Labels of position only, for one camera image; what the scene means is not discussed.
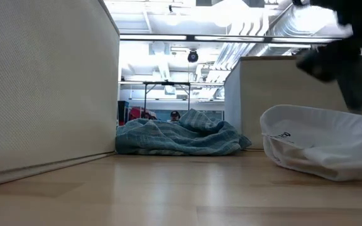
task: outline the crumpled blue cloth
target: crumpled blue cloth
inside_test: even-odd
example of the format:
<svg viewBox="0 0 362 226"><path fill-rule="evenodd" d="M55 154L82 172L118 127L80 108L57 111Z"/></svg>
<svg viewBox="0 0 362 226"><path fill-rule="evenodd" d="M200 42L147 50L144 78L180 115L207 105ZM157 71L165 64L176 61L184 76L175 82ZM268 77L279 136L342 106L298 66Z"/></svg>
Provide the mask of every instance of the crumpled blue cloth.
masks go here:
<svg viewBox="0 0 362 226"><path fill-rule="evenodd" d="M179 124L135 119L117 128L118 154L224 156L251 145L228 122L189 110Z"/></svg>

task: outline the blue towel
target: blue towel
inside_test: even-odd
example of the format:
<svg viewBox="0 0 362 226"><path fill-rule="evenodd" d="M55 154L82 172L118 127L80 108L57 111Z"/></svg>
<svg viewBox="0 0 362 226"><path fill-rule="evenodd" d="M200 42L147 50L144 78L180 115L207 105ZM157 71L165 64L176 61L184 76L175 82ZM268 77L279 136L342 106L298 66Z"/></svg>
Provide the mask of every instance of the blue towel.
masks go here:
<svg viewBox="0 0 362 226"><path fill-rule="evenodd" d="M228 122L190 110L179 124L135 119L117 129L118 154L223 156L251 145Z"/></svg>

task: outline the wooden floor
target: wooden floor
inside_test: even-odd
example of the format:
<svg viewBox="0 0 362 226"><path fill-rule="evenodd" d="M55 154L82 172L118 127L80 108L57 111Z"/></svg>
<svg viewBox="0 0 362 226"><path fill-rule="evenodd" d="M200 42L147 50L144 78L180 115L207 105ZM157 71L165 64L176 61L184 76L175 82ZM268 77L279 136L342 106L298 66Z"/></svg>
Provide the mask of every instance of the wooden floor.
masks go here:
<svg viewBox="0 0 362 226"><path fill-rule="evenodd" d="M0 225L362 225L362 181L279 168L263 153L111 156L0 185Z"/></svg>

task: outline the security camera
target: security camera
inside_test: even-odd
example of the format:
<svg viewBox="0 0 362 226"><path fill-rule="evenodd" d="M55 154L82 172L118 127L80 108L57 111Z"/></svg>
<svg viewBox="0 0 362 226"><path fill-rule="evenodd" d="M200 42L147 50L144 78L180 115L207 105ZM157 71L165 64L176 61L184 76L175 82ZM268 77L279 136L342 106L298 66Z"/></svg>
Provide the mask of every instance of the security camera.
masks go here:
<svg viewBox="0 0 362 226"><path fill-rule="evenodd" d="M188 54L188 62L195 63L198 61L198 53L196 50L191 50Z"/></svg>

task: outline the person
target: person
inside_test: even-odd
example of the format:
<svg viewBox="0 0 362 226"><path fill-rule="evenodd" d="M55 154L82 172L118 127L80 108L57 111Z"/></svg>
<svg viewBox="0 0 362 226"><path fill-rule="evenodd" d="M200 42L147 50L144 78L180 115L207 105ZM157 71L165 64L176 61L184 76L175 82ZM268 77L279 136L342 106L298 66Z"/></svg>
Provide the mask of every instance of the person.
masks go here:
<svg viewBox="0 0 362 226"><path fill-rule="evenodd" d="M180 117L180 113L178 113L176 110L173 110L170 114L170 122L178 122Z"/></svg>

